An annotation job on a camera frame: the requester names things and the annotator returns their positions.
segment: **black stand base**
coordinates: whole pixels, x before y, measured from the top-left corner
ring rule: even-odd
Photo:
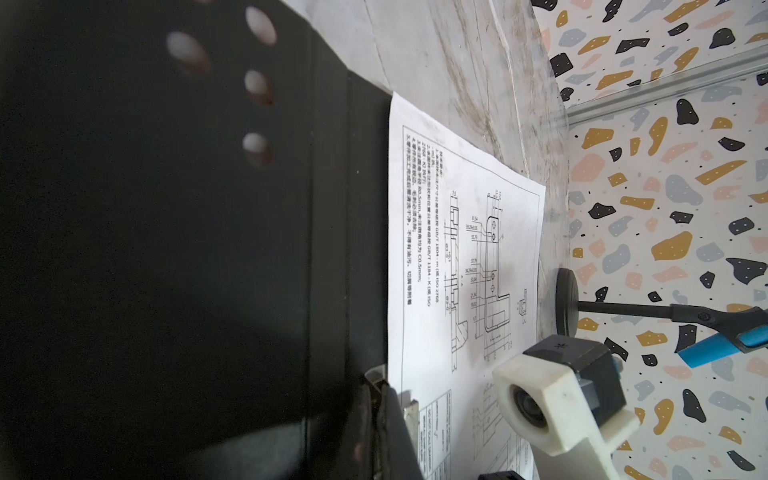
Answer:
[[[561,268],[554,291],[554,324],[558,335],[576,336],[578,326],[578,285],[573,270]]]

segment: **patterned wall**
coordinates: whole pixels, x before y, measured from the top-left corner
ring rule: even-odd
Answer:
[[[571,268],[583,300],[768,308],[768,73],[570,132]],[[637,480],[768,478],[768,350],[688,368],[713,330],[582,313],[624,361]]]
[[[765,0],[531,0],[565,106],[768,45]]]

